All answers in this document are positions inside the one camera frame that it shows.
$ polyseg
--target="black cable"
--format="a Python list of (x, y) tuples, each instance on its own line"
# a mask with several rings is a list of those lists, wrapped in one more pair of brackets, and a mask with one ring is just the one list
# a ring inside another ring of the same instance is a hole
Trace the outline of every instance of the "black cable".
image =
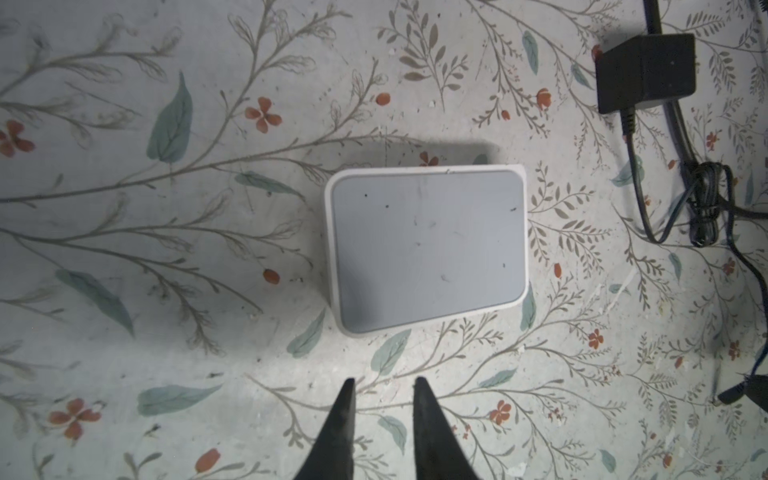
[[(760, 0), (760, 4), (762, 5), (763, 10), (768, 11), (768, 0)], [(658, 1), (644, 0), (644, 7), (648, 34), (660, 35), (662, 32)], [(733, 241), (733, 223), (737, 215), (740, 217), (765, 220), (768, 219), (768, 213), (744, 210), (735, 205), (733, 201), (733, 172), (730, 167), (714, 162), (699, 164), (694, 149), (691, 146), (688, 133), (684, 127), (685, 123), (682, 110), (677, 101), (670, 101), (664, 104), (664, 113), (667, 117), (667, 123), (669, 124), (675, 150), (680, 157), (680, 171), (686, 190), (670, 215), (670, 219), (667, 222), (667, 226), (664, 228), (664, 232), (657, 240), (650, 227), (650, 221), (648, 220), (639, 169), (637, 166), (637, 158), (635, 157), (634, 145), (632, 143), (632, 134), (634, 133), (634, 108), (623, 110), (621, 112), (621, 128), (627, 138), (627, 153), (629, 155), (630, 168), (632, 170), (634, 192), (635, 197), (637, 198), (637, 206), (640, 209), (645, 235), (651, 243), (664, 242), (680, 215), (683, 205), (688, 202), (691, 208), (691, 243), (696, 247), (706, 247), (717, 242), (717, 218), (720, 215), (720, 210), (725, 210), (727, 212), (725, 227), (728, 248), (733, 252), (733, 255), (735, 255), (736, 258), (738, 258), (739, 261), (752, 272), (755, 278), (757, 278), (757, 282), (760, 285), (760, 294), (763, 300), (763, 315), (766, 318), (766, 326), (768, 326), (768, 288), (766, 288), (766, 281), (760, 271), (739, 251), (736, 247), (736, 243)], [(721, 171), (724, 171), (726, 175), (727, 199), (720, 196), (718, 192), (718, 180), (720, 179)], [(766, 339), (762, 352), (755, 359), (752, 371), (744, 379), (744, 382), (719, 394), (718, 398), (720, 401), (726, 404), (736, 402), (741, 398), (745, 391), (750, 388), (752, 383), (754, 383), (755, 386), (760, 383), (765, 383), (764, 376), (758, 376), (756, 373), (766, 356), (768, 356), (768, 339)], [(760, 405), (761, 407), (766, 408), (765, 399), (762, 399)]]

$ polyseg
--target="red flower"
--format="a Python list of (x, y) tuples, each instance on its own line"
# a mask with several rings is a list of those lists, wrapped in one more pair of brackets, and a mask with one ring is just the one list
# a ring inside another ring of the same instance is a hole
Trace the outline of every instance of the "red flower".
[(203, 473), (211, 470), (214, 465), (216, 465), (216, 462), (219, 461), (220, 457), (221, 454), (218, 450), (208, 450), (197, 459), (197, 462), (194, 464), (195, 471), (197, 473)]
[(603, 51), (600, 49), (600, 45), (592, 47), (592, 61), (597, 62), (602, 56)]
[(378, 94), (376, 95), (376, 103), (381, 105), (382, 107), (389, 103), (390, 97), (389, 94)]
[(734, 271), (736, 271), (736, 261), (733, 257), (728, 257), (728, 261), (723, 264), (723, 272), (729, 276)]
[(10, 158), (16, 153), (14, 147), (23, 152), (31, 152), (35, 149), (35, 144), (29, 140), (24, 140), (23, 138), (18, 137), (18, 134), (24, 131), (24, 125), (18, 123), (16, 120), (9, 120), (5, 122), (5, 126), (8, 128), (8, 135), (0, 130), (0, 154)]
[(741, 357), (741, 348), (739, 347), (739, 340), (736, 342), (730, 343), (730, 348), (728, 349), (728, 355), (730, 355), (731, 361), (735, 360), (737, 357)]
[(85, 402), (83, 399), (70, 400), (67, 403), (67, 412), (51, 412), (48, 415), (48, 421), (53, 425), (69, 424), (64, 430), (64, 436), (72, 440), (74, 444), (83, 436), (83, 427), (80, 422), (96, 422), (101, 418), (101, 413), (94, 412), (92, 409), (83, 410)]
[(422, 164), (419, 165), (420, 167), (434, 167), (438, 163), (437, 157), (432, 157), (432, 159), (429, 160), (429, 154), (425, 151), (419, 154), (419, 158), (422, 159)]
[(504, 400), (499, 400), (496, 410), (491, 412), (491, 421), (496, 422), (496, 425), (501, 425), (503, 422), (509, 420), (510, 410), (512, 410), (511, 405), (504, 403)]
[(262, 275), (267, 282), (272, 283), (273, 285), (280, 283), (280, 275), (278, 275), (275, 270), (270, 270), (268, 268), (264, 269), (264, 273), (262, 273)]
[(601, 343), (603, 343), (603, 336), (600, 334), (600, 330), (594, 329), (594, 333), (589, 334), (589, 346), (597, 350)]
[(717, 134), (713, 131), (710, 132), (710, 134), (707, 135), (707, 148), (710, 149), (710, 151), (714, 151), (715, 149), (715, 142), (718, 140)]
[(536, 104), (539, 110), (545, 110), (552, 105), (552, 94), (549, 93), (549, 90), (542, 88), (538, 91), (536, 94)]
[(250, 120), (256, 118), (259, 119), (256, 122), (256, 129), (263, 134), (269, 130), (269, 125), (267, 125), (267, 123), (273, 125), (274, 127), (283, 123), (283, 119), (279, 115), (267, 113), (270, 110), (270, 107), (272, 107), (272, 101), (269, 98), (259, 97), (259, 108), (261, 111), (258, 111), (253, 107), (248, 107), (245, 109), (245, 118)]

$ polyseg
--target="black power adapter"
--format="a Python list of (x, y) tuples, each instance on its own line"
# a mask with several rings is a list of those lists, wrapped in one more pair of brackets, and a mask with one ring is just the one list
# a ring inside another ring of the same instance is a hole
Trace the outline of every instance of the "black power adapter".
[(598, 111), (651, 108), (696, 91), (691, 34), (639, 35), (603, 53), (595, 65)]

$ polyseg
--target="leaf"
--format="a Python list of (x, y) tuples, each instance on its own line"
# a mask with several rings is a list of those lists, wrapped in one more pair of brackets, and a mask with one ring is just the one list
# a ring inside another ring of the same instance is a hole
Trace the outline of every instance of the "leaf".
[(757, 450), (755, 450), (755, 452), (750, 457), (750, 462), (754, 462), (755, 460), (757, 460), (765, 452), (766, 452), (766, 449), (757, 449)]
[(237, 36), (253, 47), (255, 45), (253, 41), (253, 33), (245, 20), (239, 15), (232, 14), (229, 14), (227, 19), (230, 21), (230, 25), (232, 25), (232, 29), (237, 33)]
[(528, 294), (523, 300), (523, 317), (520, 321), (520, 330), (524, 332), (531, 328), (534, 320), (536, 320), (536, 299), (533, 297), (533, 286), (529, 282)]
[(534, 74), (538, 74), (538, 43), (536, 38), (528, 30), (523, 34), (523, 48), (528, 56), (528, 64)]
[(435, 45), (437, 45), (437, 24), (433, 23), (432, 28), (429, 30), (429, 49), (432, 50)]
[(173, 27), (171, 30), (167, 31), (165, 35), (163, 35), (163, 41), (160, 43), (160, 46), (157, 47), (157, 53), (168, 55), (171, 50), (176, 48), (176, 45), (179, 45), (183, 34), (181, 28), (178, 27)]
[(120, 32), (124, 28), (123, 15), (113, 13), (104, 17), (104, 21), (101, 23), (101, 30), (96, 37), (96, 49), (95, 51), (107, 51), (118, 39), (120, 38)]
[(408, 65), (410, 68), (426, 68), (426, 65), (421, 65), (413, 58), (406, 57), (405, 55), (400, 57), (400, 63)]
[(608, 473), (613, 473), (614, 470), (616, 470), (616, 459), (605, 450), (600, 450), (600, 453), (603, 455), (603, 465), (605, 465), (605, 469), (608, 470)]
[(179, 88), (176, 96), (157, 116), (147, 145), (147, 156), (172, 164), (181, 160), (190, 141), (192, 125), (192, 97), (179, 72)]
[(48, 41), (40, 25), (29, 25), (26, 53), (27, 65), (30, 68), (41, 64), (51, 53), (51, 42)]
[(72, 270), (56, 270), (56, 278), (64, 285), (75, 289), (88, 298), (101, 312), (122, 325), (131, 336), (134, 336), (134, 324), (131, 316), (120, 301), (120, 297), (104, 288), (90, 273)]
[(15, 342), (6, 343), (0, 346), (0, 356), (11, 355), (16, 350), (20, 349), (24, 344), (23, 340), (16, 340)]
[[(611, 292), (611, 293), (619, 293), (619, 289), (620, 288), (621, 288), (621, 284), (620, 283), (614, 283), (613, 285), (608, 287), (608, 291)], [(629, 290), (627, 290), (626, 288), (624, 289), (624, 291), (622, 293), (626, 293), (627, 295), (631, 295), (631, 293), (629, 293)]]
[[(637, 159), (637, 173), (640, 175), (640, 180), (645, 178), (645, 170), (643, 170), (643, 160), (639, 155), (635, 155)], [(619, 174), (611, 180), (611, 183), (616, 187), (624, 187), (625, 185), (632, 184), (632, 166), (629, 161), (619, 171)]]
[(305, 74), (315, 69), (315, 61), (311, 57), (301, 55), (286, 55), (270, 63), (266, 68), (279, 68), (296, 74)]
[(443, 55), (445, 55), (445, 45), (440, 47), (440, 49), (437, 51), (437, 55), (435, 55), (435, 64), (437, 64), (439, 61), (442, 60)]
[(137, 409), (139, 414), (145, 417), (178, 412), (205, 400), (220, 388), (221, 385), (209, 389), (193, 389), (179, 385), (155, 387), (139, 393)]
[(155, 453), (151, 453), (151, 454), (147, 455), (147, 458), (142, 460), (141, 463), (139, 464), (139, 468), (143, 467), (144, 465), (146, 465), (149, 462), (154, 462), (155, 460), (157, 460), (161, 456), (163, 456), (163, 454), (160, 453), (160, 452), (155, 452)]
[(100, 232), (105, 230), (116, 223), (119, 223), (125, 216), (125, 209), (128, 206), (128, 195), (125, 192), (120, 192), (113, 200), (109, 207), (107, 216), (101, 221), (96, 228), (91, 230), (91, 233)]
[(683, 272), (683, 264), (680, 262), (680, 258), (676, 253), (670, 253), (669, 258), (674, 267), (674, 275), (677, 277), (677, 282), (680, 282), (680, 274)]
[(408, 437), (408, 430), (406, 426), (402, 424), (398, 419), (391, 416), (383, 416), (379, 418), (379, 425), (382, 426), (387, 432), (392, 434), (392, 440), (395, 441), (400, 452), (403, 455), (406, 454), (406, 438)]
[(371, 370), (378, 372), (381, 375), (388, 375), (393, 368), (397, 359), (400, 358), (402, 352), (406, 349), (408, 343), (408, 337), (411, 335), (411, 329), (404, 330), (400, 333), (393, 335), (383, 345), (376, 350), (371, 359)]
[(752, 199), (755, 196), (755, 179), (753, 172), (750, 172), (750, 177), (746, 181), (746, 193), (744, 194), (744, 205), (749, 206), (752, 204)]
[(252, 170), (249, 170), (242, 174), (237, 174), (235, 176), (235, 181), (238, 184), (245, 185), (247, 187), (260, 188), (272, 194), (292, 194), (304, 200), (304, 196), (302, 194), (300, 194), (293, 188), (289, 187), (288, 185), (285, 185), (277, 180), (264, 177), (263, 175), (258, 174)]
[(0, 18), (0, 38), (16, 33), (18, 25), (18, 20), (14, 20), (13, 18)]
[(478, 384), (478, 388), (480, 389), (489, 389), (491, 387), (501, 385), (502, 383), (506, 383), (511, 379), (515, 372), (517, 372), (517, 369), (512, 370), (502, 370), (501, 372), (497, 373), (496, 375), (492, 376), (490, 379), (483, 380)]
[(410, 71), (405, 75), (403, 75), (403, 78), (410, 81), (421, 81), (429, 77), (425, 77), (424, 75), (418, 73), (417, 71)]
[(587, 81), (587, 78), (581, 72), (581, 68), (579, 68), (578, 64), (574, 63), (571, 65), (571, 73), (574, 75), (574, 78), (577, 82), (592, 90), (592, 87), (589, 85), (589, 81)]
[(300, 359), (311, 352), (315, 345), (320, 341), (320, 335), (323, 333), (323, 320), (326, 311), (323, 309), (317, 318), (304, 330), (304, 333), (291, 340), (286, 351), (293, 355), (294, 359)]

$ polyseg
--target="power adapter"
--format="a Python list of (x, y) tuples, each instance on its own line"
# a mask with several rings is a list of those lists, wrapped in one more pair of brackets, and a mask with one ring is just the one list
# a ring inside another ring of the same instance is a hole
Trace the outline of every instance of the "power adapter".
[(651, 108), (696, 91), (692, 34), (639, 35), (603, 53), (595, 65), (598, 111)]

